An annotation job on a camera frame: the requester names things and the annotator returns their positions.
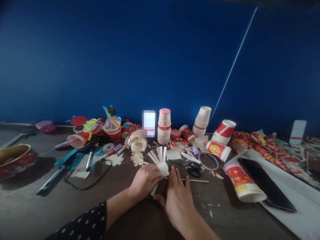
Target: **red bowl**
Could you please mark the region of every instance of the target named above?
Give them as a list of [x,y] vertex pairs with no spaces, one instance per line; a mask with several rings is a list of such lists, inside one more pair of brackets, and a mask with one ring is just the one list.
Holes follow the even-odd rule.
[[0,151],[0,179],[23,172],[37,161],[37,153],[30,145],[21,144]]

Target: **polka dot sleeve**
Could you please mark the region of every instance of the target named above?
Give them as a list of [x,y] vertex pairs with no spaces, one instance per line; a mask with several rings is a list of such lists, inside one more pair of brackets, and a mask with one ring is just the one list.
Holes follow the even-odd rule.
[[55,231],[45,240],[70,239],[70,240],[100,240],[106,231],[107,203],[86,211],[81,216],[73,219],[62,228]]

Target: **smartphone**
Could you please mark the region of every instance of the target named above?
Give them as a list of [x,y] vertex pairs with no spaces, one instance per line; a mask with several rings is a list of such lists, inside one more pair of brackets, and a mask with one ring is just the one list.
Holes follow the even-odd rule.
[[273,208],[295,213],[296,208],[256,161],[239,158],[239,163],[257,186],[268,196],[263,202]]

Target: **black cable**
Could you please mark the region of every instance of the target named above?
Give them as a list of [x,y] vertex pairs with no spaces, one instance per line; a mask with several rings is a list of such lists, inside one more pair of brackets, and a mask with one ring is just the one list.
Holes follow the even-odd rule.
[[64,181],[65,181],[67,184],[71,185],[74,189],[77,189],[77,190],[79,190],[79,191],[84,191],[84,190],[88,190],[88,189],[92,188],[94,185],[96,185],[96,184],[103,178],[104,175],[106,175],[106,173],[109,171],[109,169],[110,169],[110,167],[111,167],[111,165],[112,165],[112,161],[111,161],[110,159],[106,159],[106,160],[102,160],[102,161],[110,161],[111,164],[109,165],[109,167],[107,168],[107,170],[101,175],[101,177],[100,177],[97,181],[95,181],[92,185],[90,185],[90,186],[88,186],[88,187],[85,187],[85,188],[78,188],[78,187],[76,187],[75,185],[73,185],[71,182],[68,181],[69,177],[70,177],[71,174],[72,174],[72,173],[70,173],[70,174],[68,175],[68,173],[70,172],[71,167],[72,167],[72,165],[73,165],[73,160],[72,160],[72,162],[70,163],[70,168],[68,169],[66,175],[64,175]]

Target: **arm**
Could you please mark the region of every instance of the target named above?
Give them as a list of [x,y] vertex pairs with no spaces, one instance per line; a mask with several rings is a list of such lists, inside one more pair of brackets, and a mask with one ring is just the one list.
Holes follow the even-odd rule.
[[150,195],[161,179],[161,172],[156,165],[142,166],[134,177],[131,186],[107,201],[106,231],[125,212]]
[[161,172],[156,165],[142,166],[129,188],[73,219],[48,236],[46,240],[102,239],[111,225],[130,208],[150,195],[161,179]]
[[153,199],[160,203],[172,225],[186,240],[220,240],[194,207],[189,176],[184,186],[178,169],[171,168],[167,201],[161,195],[154,195]]

